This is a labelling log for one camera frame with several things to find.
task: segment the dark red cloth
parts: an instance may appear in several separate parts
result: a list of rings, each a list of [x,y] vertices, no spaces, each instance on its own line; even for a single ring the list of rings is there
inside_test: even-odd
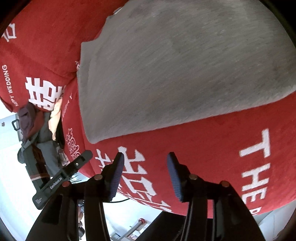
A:
[[[204,180],[229,181],[251,213],[260,214],[296,199],[295,101],[293,93],[265,106],[90,144],[77,124],[77,100],[71,110],[68,105],[65,116],[72,118],[64,118],[63,127],[72,128],[79,145],[83,135],[84,149],[94,154],[87,168],[96,174],[118,151],[124,153],[119,192],[137,202],[186,214],[187,204],[175,197],[166,166],[167,154],[173,151]],[[209,205],[209,217],[212,212]]]
[[[40,129],[42,128],[43,125],[44,125],[44,112],[43,111],[38,111],[36,113],[36,118],[34,120],[34,126],[29,131],[28,136],[25,139],[29,139],[30,137],[35,135],[38,131],[40,131]]]
[[[28,102],[24,107],[19,109],[17,114],[19,116],[19,125],[22,135],[25,139],[28,139],[29,132],[34,126],[36,109],[32,103]]]
[[[53,109],[76,76],[81,43],[95,38],[127,0],[32,0],[0,38],[0,98],[17,112],[28,100]]]

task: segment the gray towel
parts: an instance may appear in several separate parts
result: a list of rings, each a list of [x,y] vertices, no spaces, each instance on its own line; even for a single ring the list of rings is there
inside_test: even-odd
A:
[[[131,0],[78,72],[91,143],[275,102],[296,89],[296,49],[258,0]]]

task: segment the red bedding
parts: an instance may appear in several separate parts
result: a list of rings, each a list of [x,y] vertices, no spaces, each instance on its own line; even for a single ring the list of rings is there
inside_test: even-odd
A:
[[[81,43],[95,38],[127,0],[32,0],[0,38],[0,98],[17,112],[28,100],[51,111],[76,77]]]
[[[76,145],[79,141],[79,147],[94,154],[91,166],[82,173],[86,169],[101,173],[122,152],[125,169],[118,191],[126,197],[185,215],[187,204],[175,197],[166,167],[166,156],[174,151],[182,164],[204,180],[228,180],[252,214],[296,199],[291,191],[296,186],[296,93],[257,108],[90,144],[81,122],[77,124],[80,112],[75,88],[77,91],[77,85],[73,85],[72,102],[62,110],[65,137],[71,129]],[[210,206],[208,216],[212,215]]]

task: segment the clothing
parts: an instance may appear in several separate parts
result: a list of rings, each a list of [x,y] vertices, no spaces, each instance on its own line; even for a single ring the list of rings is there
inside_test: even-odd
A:
[[[30,149],[31,148],[32,148],[32,152],[33,152],[33,157],[36,161],[35,163],[34,162],[33,163],[26,162],[26,169],[27,169],[28,174],[31,178],[31,181],[33,182],[33,184],[37,184],[37,183],[35,183],[35,181],[37,181],[39,179],[43,179],[43,183],[49,182],[50,181],[50,174],[48,173],[48,169],[46,167],[46,162],[43,158],[43,154],[42,154],[41,150],[38,147],[36,147],[34,144],[32,144],[30,146]]]
[[[56,142],[59,144],[61,149],[65,148],[64,130],[62,126],[62,118],[60,118],[56,130]]]
[[[30,162],[27,157],[32,158],[32,150],[35,150],[35,153],[39,153],[38,159],[39,162],[45,162],[46,170],[48,174],[53,177],[61,168],[61,160],[60,155],[57,150],[58,144],[52,140],[52,133],[48,128],[48,121],[50,118],[50,113],[39,111],[37,114],[41,113],[43,117],[44,125],[37,131],[31,138],[28,140],[23,140],[22,147],[20,148],[17,158],[20,163],[25,163],[26,161]]]
[[[29,132],[34,126],[34,121],[36,119],[36,110],[34,105],[28,102],[23,108],[18,111],[19,125],[22,131],[22,135],[25,139],[29,138]]]
[[[24,137],[24,139],[29,139],[31,138],[34,134],[38,133],[42,126],[44,125],[44,113],[42,111],[38,111],[36,113],[36,118],[34,120],[34,126],[33,128],[29,131],[28,136]]]
[[[59,124],[59,120],[61,118],[61,107],[62,107],[63,98],[59,98],[59,100],[55,103],[53,111],[50,113],[50,119],[48,121],[48,127],[52,132],[52,139],[55,141],[57,126]]]
[[[17,112],[29,100],[52,111],[76,77],[81,43],[93,40],[126,2],[32,0],[0,38],[0,99],[6,108]]]
[[[278,101],[296,90],[296,49],[260,1],[131,0],[82,43],[88,140]]]
[[[264,106],[91,144],[84,136],[96,174],[125,156],[119,192],[161,210],[186,215],[175,197],[166,159],[179,162],[205,181],[229,181],[252,214],[296,200],[296,92]],[[208,217],[212,218],[209,204]]]
[[[58,155],[59,155],[59,159],[61,160],[61,164],[62,166],[66,166],[70,163],[68,157],[66,156],[65,152],[59,148],[58,149]]]

